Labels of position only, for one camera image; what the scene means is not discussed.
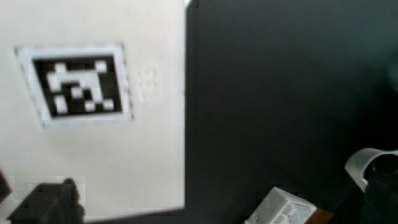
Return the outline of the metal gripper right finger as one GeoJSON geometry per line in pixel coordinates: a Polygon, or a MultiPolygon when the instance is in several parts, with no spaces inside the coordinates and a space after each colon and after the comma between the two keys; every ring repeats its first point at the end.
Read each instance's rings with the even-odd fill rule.
{"type": "Polygon", "coordinates": [[[358,224],[398,224],[398,168],[371,164],[358,224]]]}

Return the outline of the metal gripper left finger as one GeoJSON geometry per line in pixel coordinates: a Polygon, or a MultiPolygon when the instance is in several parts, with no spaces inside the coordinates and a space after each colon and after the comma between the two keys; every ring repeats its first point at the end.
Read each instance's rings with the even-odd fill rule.
{"type": "Polygon", "coordinates": [[[21,201],[6,221],[10,224],[83,224],[85,210],[70,178],[40,183],[21,201]]]}

